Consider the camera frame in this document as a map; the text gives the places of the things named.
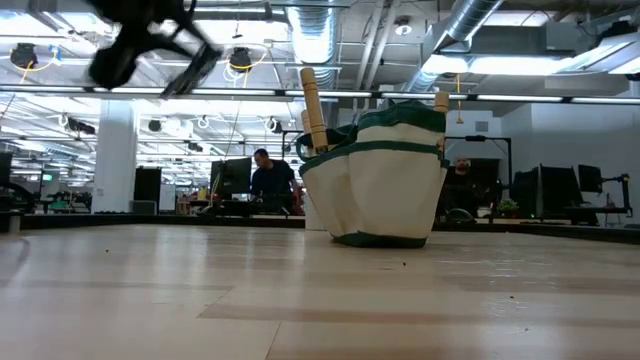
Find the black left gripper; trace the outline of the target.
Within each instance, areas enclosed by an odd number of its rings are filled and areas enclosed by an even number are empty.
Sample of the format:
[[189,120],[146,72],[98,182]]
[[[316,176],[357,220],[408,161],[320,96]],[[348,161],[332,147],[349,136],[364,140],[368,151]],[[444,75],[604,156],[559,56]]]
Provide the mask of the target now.
[[[172,20],[177,24],[175,35],[186,30],[202,42],[206,51],[220,52],[220,48],[191,20],[191,13],[185,9],[184,0],[87,0],[87,3],[101,17],[122,25],[147,27],[150,22]],[[168,37],[150,37],[143,41],[142,48],[145,52],[166,50],[182,56],[195,55]]]

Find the cream and green canvas bag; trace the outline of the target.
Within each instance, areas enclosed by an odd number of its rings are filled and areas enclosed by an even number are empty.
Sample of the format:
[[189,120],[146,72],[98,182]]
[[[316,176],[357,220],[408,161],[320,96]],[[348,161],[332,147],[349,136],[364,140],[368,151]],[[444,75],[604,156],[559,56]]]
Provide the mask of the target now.
[[445,113],[416,100],[328,130],[329,151],[304,160],[299,174],[334,241],[423,247],[448,170],[445,132]]

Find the wide steel trowel wooden handle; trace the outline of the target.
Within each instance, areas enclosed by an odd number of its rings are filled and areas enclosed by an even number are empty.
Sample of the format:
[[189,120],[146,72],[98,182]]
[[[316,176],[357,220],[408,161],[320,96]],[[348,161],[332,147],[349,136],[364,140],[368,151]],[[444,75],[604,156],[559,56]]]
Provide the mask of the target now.
[[441,129],[438,131],[439,136],[437,140],[437,147],[441,154],[444,153],[445,133],[446,133],[446,118],[449,112],[449,93],[446,91],[439,91],[435,94],[433,110],[441,115]]

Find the white building column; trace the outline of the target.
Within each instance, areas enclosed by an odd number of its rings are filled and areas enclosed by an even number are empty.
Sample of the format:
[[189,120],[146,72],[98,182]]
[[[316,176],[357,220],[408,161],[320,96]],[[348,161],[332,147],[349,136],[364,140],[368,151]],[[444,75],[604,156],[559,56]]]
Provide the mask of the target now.
[[139,118],[133,100],[102,100],[92,212],[128,212],[134,196]]

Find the black cabinet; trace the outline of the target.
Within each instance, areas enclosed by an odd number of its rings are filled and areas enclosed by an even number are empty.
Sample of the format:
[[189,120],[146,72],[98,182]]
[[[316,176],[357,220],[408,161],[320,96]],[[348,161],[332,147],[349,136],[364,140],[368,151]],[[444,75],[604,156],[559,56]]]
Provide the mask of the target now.
[[161,169],[160,168],[144,168],[144,167],[137,168],[136,174],[135,174],[133,200],[155,201],[157,204],[157,212],[158,212],[160,186],[161,186]]

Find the white board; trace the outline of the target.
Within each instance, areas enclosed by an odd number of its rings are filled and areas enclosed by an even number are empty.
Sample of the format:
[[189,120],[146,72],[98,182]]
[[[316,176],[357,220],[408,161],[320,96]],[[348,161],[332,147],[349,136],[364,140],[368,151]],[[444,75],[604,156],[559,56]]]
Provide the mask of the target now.
[[176,209],[176,187],[174,184],[160,186],[158,209],[160,212],[172,212]]

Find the person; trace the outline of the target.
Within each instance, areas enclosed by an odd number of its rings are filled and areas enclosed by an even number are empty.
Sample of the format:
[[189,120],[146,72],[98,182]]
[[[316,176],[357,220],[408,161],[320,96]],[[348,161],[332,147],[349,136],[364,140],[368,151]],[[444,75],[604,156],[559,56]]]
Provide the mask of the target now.
[[271,159],[266,149],[254,152],[256,171],[251,177],[250,195],[260,212],[293,214],[298,190],[294,171],[284,160]]
[[462,209],[476,217],[480,200],[479,188],[470,176],[470,160],[466,157],[457,157],[445,178],[441,192],[442,209],[445,212]]

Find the overhead light bar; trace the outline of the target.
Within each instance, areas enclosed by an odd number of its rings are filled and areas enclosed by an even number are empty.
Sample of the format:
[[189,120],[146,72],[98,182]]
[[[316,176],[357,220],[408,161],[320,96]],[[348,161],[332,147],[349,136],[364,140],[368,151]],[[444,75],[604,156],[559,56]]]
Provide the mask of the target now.
[[[39,96],[60,97],[98,97],[98,98],[160,98],[163,89],[160,87],[122,87],[107,90],[100,87],[82,87],[67,85],[20,85],[0,84],[0,93],[33,94]],[[320,99],[393,99],[393,100],[425,100],[436,98],[435,93],[407,93],[391,91],[355,91],[355,90],[320,90]],[[302,98],[302,90],[257,89],[257,88],[197,88],[183,95],[170,95],[169,99],[195,100],[241,100]],[[463,94],[450,93],[449,99],[460,102],[498,102],[498,103],[544,103],[575,105],[612,105],[640,106],[640,97],[600,97],[600,96],[536,96],[536,95],[500,95],[500,94]]]

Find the fluorescent ceiling light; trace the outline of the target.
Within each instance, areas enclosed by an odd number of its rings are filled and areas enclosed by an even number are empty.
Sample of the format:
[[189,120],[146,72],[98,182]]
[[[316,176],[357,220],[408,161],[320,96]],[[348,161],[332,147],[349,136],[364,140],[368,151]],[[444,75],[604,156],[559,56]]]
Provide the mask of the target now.
[[547,76],[557,73],[568,64],[569,58],[432,55],[421,71],[428,74]]

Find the ribbed silver air duct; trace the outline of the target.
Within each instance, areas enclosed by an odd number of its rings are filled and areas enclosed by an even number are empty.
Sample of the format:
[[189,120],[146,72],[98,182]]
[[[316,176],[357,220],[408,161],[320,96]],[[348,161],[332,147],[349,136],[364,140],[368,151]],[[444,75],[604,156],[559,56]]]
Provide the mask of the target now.
[[290,24],[290,41],[298,64],[311,67],[315,72],[318,88],[334,90],[338,69],[334,64],[337,54],[340,10],[321,6],[288,7],[286,15]]

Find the black table edge rail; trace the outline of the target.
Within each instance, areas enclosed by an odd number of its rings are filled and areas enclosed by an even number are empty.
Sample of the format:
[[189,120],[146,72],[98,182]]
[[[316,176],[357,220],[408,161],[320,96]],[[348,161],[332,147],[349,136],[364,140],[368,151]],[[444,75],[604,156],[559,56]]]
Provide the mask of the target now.
[[[167,215],[134,214],[66,214],[66,215],[24,215],[15,212],[0,212],[0,232],[12,227],[19,230],[48,230],[59,228],[79,228],[112,225],[184,225],[184,226],[228,226],[303,229],[301,218],[206,218]],[[640,228],[598,228],[571,225],[551,225],[549,223],[493,223],[493,224],[436,224],[435,232],[467,233],[514,233],[548,237],[573,238],[608,243],[640,245]]]

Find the slanted silver air duct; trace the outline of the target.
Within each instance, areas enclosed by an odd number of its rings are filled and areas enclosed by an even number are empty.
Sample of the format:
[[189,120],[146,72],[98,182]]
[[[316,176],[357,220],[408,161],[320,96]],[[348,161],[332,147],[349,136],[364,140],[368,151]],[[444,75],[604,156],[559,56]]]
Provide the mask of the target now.
[[468,51],[472,38],[486,21],[499,9],[504,0],[456,0],[451,14],[428,27],[420,47],[422,64],[404,85],[403,92],[427,92],[444,73],[452,70],[436,70],[427,63],[445,47],[461,44]]

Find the black metal frame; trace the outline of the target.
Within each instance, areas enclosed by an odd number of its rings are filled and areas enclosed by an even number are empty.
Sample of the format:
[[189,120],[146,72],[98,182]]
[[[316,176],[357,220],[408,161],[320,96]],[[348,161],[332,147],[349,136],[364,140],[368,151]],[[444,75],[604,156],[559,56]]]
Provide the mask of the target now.
[[467,136],[446,136],[445,142],[448,140],[464,141],[464,142],[491,142],[497,146],[497,141],[504,142],[507,146],[507,184],[496,181],[496,185],[493,187],[492,194],[494,195],[495,202],[498,202],[503,197],[505,191],[508,191],[513,184],[513,148],[512,140],[509,137],[493,137],[484,135],[467,135]]

